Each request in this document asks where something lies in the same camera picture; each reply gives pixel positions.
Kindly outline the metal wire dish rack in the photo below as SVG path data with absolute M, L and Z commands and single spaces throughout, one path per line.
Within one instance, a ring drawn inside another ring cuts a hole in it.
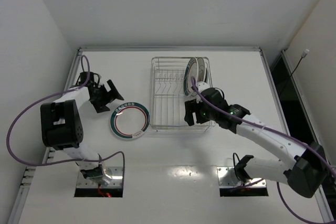
M 206 132 L 213 128 L 212 121 L 188 126 L 184 121 L 185 101 L 193 100 L 196 94 L 187 97 L 184 94 L 183 79 L 186 66 L 192 57 L 154 57 L 151 60 L 150 81 L 150 125 L 157 132 L 187 131 Z M 205 64 L 209 59 L 203 58 Z M 211 71 L 209 85 L 212 85 Z

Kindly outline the green rimmed plate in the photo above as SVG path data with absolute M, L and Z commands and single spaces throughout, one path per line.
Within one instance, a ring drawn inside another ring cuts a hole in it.
M 118 106 L 110 117 L 112 133 L 124 140 L 132 141 L 141 137 L 149 127 L 150 114 L 145 106 L 127 102 Z
M 196 80 L 198 77 L 198 61 L 195 57 L 192 57 L 185 69 L 185 74 L 184 74 L 184 79 L 183 79 L 183 87 L 184 87 L 184 94 L 189 97 L 193 94 L 193 89 L 192 89 L 192 83 L 191 79 L 192 77 Z

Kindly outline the blue floral green plate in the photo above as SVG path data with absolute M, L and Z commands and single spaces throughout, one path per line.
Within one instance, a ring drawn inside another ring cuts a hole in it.
M 210 74 L 209 66 L 208 66 L 208 64 L 206 64 L 204 81 L 207 84 L 209 84 L 209 74 Z

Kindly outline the white plate with grey rim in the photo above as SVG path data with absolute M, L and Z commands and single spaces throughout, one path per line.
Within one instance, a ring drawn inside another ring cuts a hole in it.
M 206 82 L 208 77 L 208 71 L 203 58 L 197 58 L 198 63 L 198 76 L 196 81 L 197 82 Z

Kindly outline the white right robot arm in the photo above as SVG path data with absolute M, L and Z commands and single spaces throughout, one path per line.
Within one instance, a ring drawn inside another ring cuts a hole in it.
M 244 186 L 254 178 L 263 178 L 288 185 L 300 196 L 311 198 L 328 175 L 320 144 L 295 141 L 266 127 L 243 106 L 229 105 L 221 90 L 207 88 L 198 98 L 186 101 L 184 120 L 189 126 L 214 121 L 276 156 L 277 160 L 266 160 L 245 155 L 228 171 L 230 185 Z

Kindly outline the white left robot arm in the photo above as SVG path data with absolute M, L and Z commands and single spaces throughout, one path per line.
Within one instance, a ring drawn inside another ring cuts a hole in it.
M 94 72 L 82 72 L 77 83 L 54 102 L 40 106 L 41 135 L 43 144 L 56 151 L 63 151 L 76 160 L 85 179 L 99 185 L 112 180 L 112 172 L 105 168 L 101 156 L 83 142 L 83 127 L 79 109 L 90 102 L 97 113 L 108 112 L 107 104 L 114 100 L 123 101 L 112 80 L 100 84 Z

